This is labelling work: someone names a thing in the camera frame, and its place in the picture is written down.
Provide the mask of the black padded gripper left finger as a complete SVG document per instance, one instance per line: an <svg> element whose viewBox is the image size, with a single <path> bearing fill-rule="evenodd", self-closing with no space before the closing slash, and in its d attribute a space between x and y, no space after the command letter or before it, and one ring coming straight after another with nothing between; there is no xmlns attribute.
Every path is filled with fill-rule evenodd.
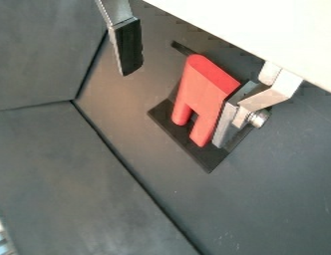
<svg viewBox="0 0 331 255"><path fill-rule="evenodd" d="M107 24L119 72L132 73L143 64L141 19L132 14L128 0L95 0Z"/></svg>

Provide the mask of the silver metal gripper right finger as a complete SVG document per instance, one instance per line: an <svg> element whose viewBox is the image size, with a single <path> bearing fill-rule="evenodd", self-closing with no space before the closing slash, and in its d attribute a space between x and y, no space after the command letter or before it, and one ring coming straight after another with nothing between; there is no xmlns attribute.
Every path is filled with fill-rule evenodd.
<svg viewBox="0 0 331 255"><path fill-rule="evenodd" d="M227 147L246 127L261 128L269 119L269 107L289 100L302 79L266 62L258 82L246 82L227 97L213 133L211 144Z"/></svg>

